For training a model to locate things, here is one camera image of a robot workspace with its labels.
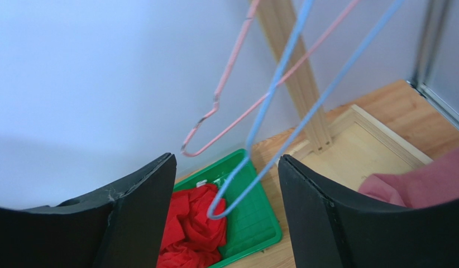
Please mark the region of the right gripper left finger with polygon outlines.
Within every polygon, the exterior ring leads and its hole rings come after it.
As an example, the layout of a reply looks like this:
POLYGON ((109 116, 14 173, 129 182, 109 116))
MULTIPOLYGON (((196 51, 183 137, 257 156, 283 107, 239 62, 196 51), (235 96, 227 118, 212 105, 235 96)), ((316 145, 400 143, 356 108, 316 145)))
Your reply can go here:
POLYGON ((55 207, 0 207, 0 267, 155 267, 176 166, 165 153, 55 207))

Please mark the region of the blue wire hanger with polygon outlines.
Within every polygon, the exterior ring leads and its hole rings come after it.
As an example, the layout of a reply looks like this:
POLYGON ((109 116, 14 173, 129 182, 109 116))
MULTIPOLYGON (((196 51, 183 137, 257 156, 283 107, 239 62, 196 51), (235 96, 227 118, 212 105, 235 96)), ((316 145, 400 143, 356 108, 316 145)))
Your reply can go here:
POLYGON ((289 62, 289 59, 292 56, 292 53, 295 49, 297 44, 298 38, 305 26, 305 23, 309 17, 310 10, 313 5, 313 1, 304 1, 302 7, 299 11, 297 16, 297 20, 295 26, 293 27, 289 40, 285 45, 285 49, 283 51, 283 55, 277 65, 275 74, 272 78, 271 84, 268 88, 266 98, 264 99, 261 108, 259 109, 259 113, 255 118, 255 121, 252 125, 251 131, 247 136, 246 139, 246 154, 242 161, 232 170, 232 172, 227 177, 226 181, 220 187, 218 193, 214 197, 212 203, 210 204, 207 217, 211 220, 217 220, 228 216, 236 207, 237 205, 250 193, 250 191, 256 186, 256 184, 262 179, 262 177, 269 172, 271 167, 276 163, 278 158, 282 155, 282 153, 289 147, 289 145, 294 141, 297 135, 303 130, 303 127, 312 119, 315 115, 316 111, 325 103, 326 99, 329 95, 335 90, 335 88, 339 85, 345 75, 349 72, 349 70, 353 67, 355 62, 359 59, 362 53, 367 49, 367 47, 372 43, 376 35, 383 29, 383 27, 389 22, 392 16, 399 10, 399 8, 404 3, 404 0, 397 0, 394 1, 391 6, 386 10, 386 12, 381 16, 375 26, 371 29, 371 31, 366 35, 366 37, 362 40, 359 44, 357 49, 353 52, 350 58, 346 61, 342 69, 339 71, 337 76, 331 82, 331 84, 326 88, 323 92, 322 96, 317 99, 317 101, 313 104, 309 112, 303 117, 300 124, 291 134, 291 136, 285 141, 282 147, 278 150, 278 152, 273 156, 273 158, 269 161, 269 163, 261 170, 261 172, 254 178, 254 180, 247 186, 247 188, 220 214, 215 214, 216 207, 220 203, 224 193, 230 186, 234 177, 242 170, 242 168, 251 160, 251 151, 250 148, 254 143, 256 134, 258 133, 262 122, 265 118, 266 112, 270 107, 274 94, 278 88, 277 82, 280 81, 283 75, 283 71, 286 69, 286 66, 289 62))

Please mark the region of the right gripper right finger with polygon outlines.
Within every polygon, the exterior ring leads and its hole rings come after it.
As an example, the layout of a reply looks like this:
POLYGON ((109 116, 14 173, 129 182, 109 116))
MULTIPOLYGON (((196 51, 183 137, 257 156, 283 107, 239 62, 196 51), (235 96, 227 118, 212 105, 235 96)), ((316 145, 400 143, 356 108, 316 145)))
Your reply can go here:
POLYGON ((297 267, 459 267, 459 199, 400 207, 290 155, 280 158, 278 173, 297 267))

